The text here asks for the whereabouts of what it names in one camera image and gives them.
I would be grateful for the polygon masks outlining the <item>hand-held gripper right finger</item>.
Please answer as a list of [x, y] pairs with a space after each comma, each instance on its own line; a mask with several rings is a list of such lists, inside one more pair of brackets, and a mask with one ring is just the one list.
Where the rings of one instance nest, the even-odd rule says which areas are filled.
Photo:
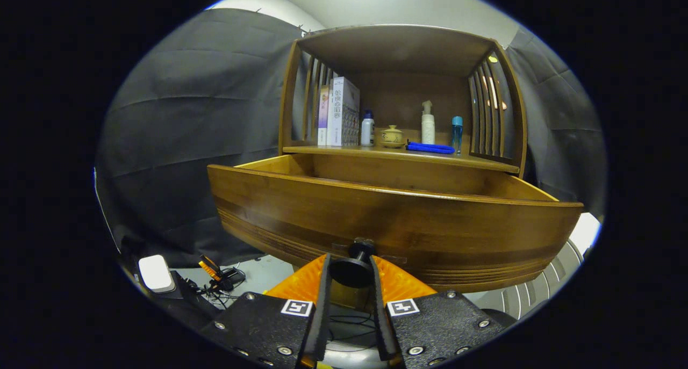
[[447, 368], [507, 328], [453, 289], [430, 288], [381, 257], [370, 261], [378, 349], [391, 368]]

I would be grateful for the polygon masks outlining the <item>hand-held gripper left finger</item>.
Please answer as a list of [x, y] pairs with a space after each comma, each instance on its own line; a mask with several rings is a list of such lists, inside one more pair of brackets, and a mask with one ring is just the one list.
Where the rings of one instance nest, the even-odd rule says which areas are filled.
[[238, 359], [234, 368], [315, 368], [324, 359], [330, 254], [265, 293], [246, 292], [200, 330]]

